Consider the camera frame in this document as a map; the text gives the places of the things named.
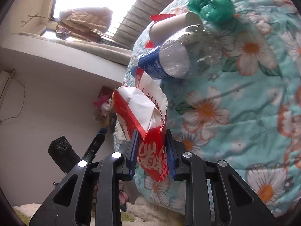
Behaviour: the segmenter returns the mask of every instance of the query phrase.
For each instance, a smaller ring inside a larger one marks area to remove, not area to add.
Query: cardboard tube
[[[149,31],[150,40],[155,46],[161,45],[180,29],[189,25],[202,25],[201,19],[193,12],[182,13],[168,19],[155,22]]]

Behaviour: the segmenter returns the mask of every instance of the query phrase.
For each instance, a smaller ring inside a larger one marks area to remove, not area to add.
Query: black device
[[[51,142],[48,154],[64,173],[70,172],[80,161],[80,157],[72,149],[72,145],[65,136]]]
[[[92,163],[104,141],[100,131],[82,159],[34,214],[30,226],[89,226],[96,180],[99,183],[95,225],[121,226],[118,181],[133,179],[139,140],[140,134],[135,130],[132,140],[122,143],[118,152]],[[207,180],[211,184],[217,226],[300,225],[300,201],[288,215],[289,220],[277,220],[226,161],[203,161],[188,152],[183,143],[173,140],[169,129],[165,146],[172,178],[186,181],[185,226],[212,225]]]

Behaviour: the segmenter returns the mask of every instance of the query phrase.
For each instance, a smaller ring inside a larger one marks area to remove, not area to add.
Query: silver screw head
[[[219,161],[219,166],[220,167],[225,167],[225,166],[227,166],[227,162],[226,161]]]
[[[192,157],[192,154],[191,154],[190,152],[184,152],[184,153],[183,153],[183,156],[184,156],[185,158],[191,158],[191,157]]]

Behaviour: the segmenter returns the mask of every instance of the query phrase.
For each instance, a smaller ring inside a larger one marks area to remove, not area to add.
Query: red plastic bag
[[[114,91],[114,107],[127,140],[138,129],[141,139],[138,163],[156,181],[168,175],[165,156],[167,98],[144,70],[137,68],[135,87]]]

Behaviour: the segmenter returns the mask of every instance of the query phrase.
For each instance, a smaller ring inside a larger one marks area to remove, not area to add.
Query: floral blanket
[[[301,197],[301,17],[290,0],[232,1],[231,20],[204,21],[222,44],[222,70],[162,80],[167,127],[201,158],[229,162],[280,216]],[[162,13],[187,12],[187,3],[174,0]],[[149,28],[136,41],[126,85],[134,86],[131,66],[149,50]],[[185,182],[155,182],[137,166],[135,182],[144,197],[184,213]]]

